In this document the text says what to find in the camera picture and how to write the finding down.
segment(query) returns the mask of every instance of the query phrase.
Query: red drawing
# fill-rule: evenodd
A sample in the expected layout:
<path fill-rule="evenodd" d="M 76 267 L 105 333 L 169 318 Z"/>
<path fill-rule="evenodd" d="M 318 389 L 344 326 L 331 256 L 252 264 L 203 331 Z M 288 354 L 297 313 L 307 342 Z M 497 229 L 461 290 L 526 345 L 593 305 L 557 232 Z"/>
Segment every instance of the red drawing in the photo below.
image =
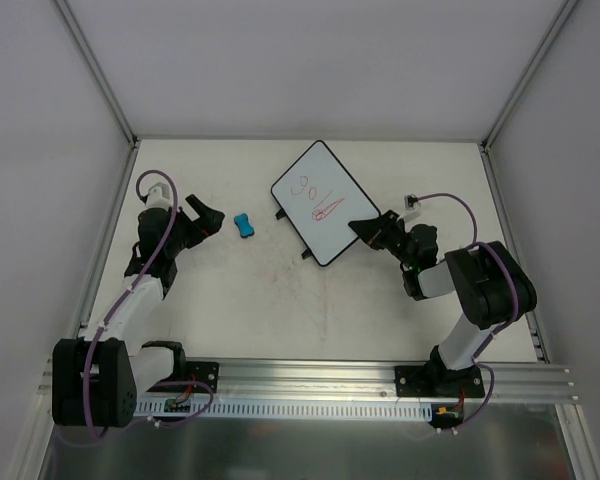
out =
<path fill-rule="evenodd" d="M 304 189 L 307 188 L 307 185 L 309 185 L 309 177 L 305 177 L 304 175 L 302 175 L 300 177 L 300 186 L 302 188 L 300 189 L 299 192 L 294 192 L 293 187 L 291 187 L 291 195 L 300 195 L 302 192 L 304 192 Z M 330 190 L 329 193 L 327 193 L 327 195 L 322 199 L 322 201 L 318 205 L 313 207 L 311 216 L 313 217 L 313 219 L 316 222 L 319 222 L 319 221 L 327 218 L 327 216 L 329 216 L 329 214 L 331 212 L 333 212 L 335 210 L 335 208 L 344 201 L 344 197 L 343 197 L 339 200 L 336 200 L 335 202 L 330 203 L 329 205 L 327 205 L 324 208 L 319 208 L 320 205 L 322 205 L 324 203 L 324 201 L 327 198 L 329 198 L 329 195 L 331 195 L 331 193 L 333 193 L 333 190 Z M 310 200 L 314 200 L 316 198 L 316 195 L 318 195 L 318 189 L 316 189 L 316 187 L 309 187 L 309 191 L 307 192 L 307 195 L 309 196 Z"/>

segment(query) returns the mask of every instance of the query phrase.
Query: white table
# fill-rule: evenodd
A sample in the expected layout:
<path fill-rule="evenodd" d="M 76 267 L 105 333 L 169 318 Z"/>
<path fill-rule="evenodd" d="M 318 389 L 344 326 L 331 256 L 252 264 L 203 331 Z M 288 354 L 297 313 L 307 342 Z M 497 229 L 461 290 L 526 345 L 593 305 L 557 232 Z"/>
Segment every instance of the white table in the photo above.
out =
<path fill-rule="evenodd" d="M 167 172 L 179 196 L 195 193 L 226 214 L 222 230 L 177 258 L 178 276 L 151 315 L 142 341 L 172 339 L 188 356 L 313 360 L 424 360 L 455 324 L 455 294 L 416 302 L 403 290 L 398 262 L 357 242 L 332 265 L 302 260 L 304 246 L 286 219 L 276 221 L 270 188 L 312 142 L 145 140 L 120 213 L 91 321 L 120 292 L 137 240 L 136 178 Z M 381 211 L 404 210 L 403 195 L 452 192 L 478 220 L 479 238 L 503 240 L 474 144 L 330 142 L 327 144 Z M 155 178 L 147 178 L 143 191 Z M 187 213 L 195 214 L 188 206 Z M 246 212 L 256 230 L 241 239 L 233 217 Z M 440 256 L 471 240 L 460 205 L 423 203 L 417 220 L 438 227 Z M 535 362 L 524 320 L 510 327 L 483 360 Z"/>

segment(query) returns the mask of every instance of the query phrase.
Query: black mounting plate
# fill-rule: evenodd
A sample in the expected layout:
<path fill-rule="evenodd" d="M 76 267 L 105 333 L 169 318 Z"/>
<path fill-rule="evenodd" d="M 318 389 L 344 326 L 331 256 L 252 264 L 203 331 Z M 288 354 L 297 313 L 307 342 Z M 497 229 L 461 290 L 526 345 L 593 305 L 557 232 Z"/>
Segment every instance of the black mounting plate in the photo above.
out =
<path fill-rule="evenodd" d="M 418 365 L 397 365 L 394 367 L 394 375 L 396 382 L 396 395 L 400 398 L 407 397 L 460 397 L 462 392 L 458 391 L 454 395 L 440 395 L 431 386 L 423 384 L 422 382 L 410 382 L 409 379 L 422 369 L 422 366 Z M 482 381 L 482 375 L 478 367 L 470 370 L 470 375 L 463 379 L 458 384 L 459 388 L 464 390 L 465 398 L 484 398 L 484 383 Z"/>
<path fill-rule="evenodd" d="M 186 378 L 191 378 L 193 375 L 197 382 L 201 382 L 209 386 L 213 393 L 218 390 L 218 377 L 220 375 L 220 364 L 218 362 L 198 362 L 187 360 L 185 370 Z M 175 392 L 181 393 L 183 387 L 153 387 L 150 392 Z M 202 387 L 193 387 L 193 393 L 209 393 Z"/>

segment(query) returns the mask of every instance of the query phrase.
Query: blue object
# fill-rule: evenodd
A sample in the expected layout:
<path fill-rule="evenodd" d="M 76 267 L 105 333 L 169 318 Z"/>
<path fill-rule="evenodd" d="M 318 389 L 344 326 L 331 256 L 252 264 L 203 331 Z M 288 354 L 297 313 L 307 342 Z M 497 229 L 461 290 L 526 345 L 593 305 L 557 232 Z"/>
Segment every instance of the blue object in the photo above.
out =
<path fill-rule="evenodd" d="M 249 224 L 249 217 L 246 213 L 241 213 L 240 215 L 236 215 L 233 218 L 233 221 L 238 226 L 238 230 L 240 230 L 240 236 L 242 238 L 247 238 L 256 233 L 253 227 Z"/>

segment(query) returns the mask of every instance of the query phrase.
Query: perforated metal strip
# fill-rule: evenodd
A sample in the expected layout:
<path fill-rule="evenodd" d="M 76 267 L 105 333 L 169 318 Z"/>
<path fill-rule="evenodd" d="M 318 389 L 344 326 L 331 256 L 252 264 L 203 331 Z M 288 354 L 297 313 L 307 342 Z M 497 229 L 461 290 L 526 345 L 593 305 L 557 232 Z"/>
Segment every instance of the perforated metal strip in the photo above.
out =
<path fill-rule="evenodd" d="M 204 399 L 187 400 L 180 407 L 188 412 L 165 412 L 169 399 L 140 397 L 135 416 L 184 417 L 198 411 Z M 228 399 L 217 401 L 203 414 L 221 418 L 272 419 L 334 419 L 334 420 L 387 420 L 402 422 L 431 421 L 431 404 L 395 402 L 311 402 Z"/>

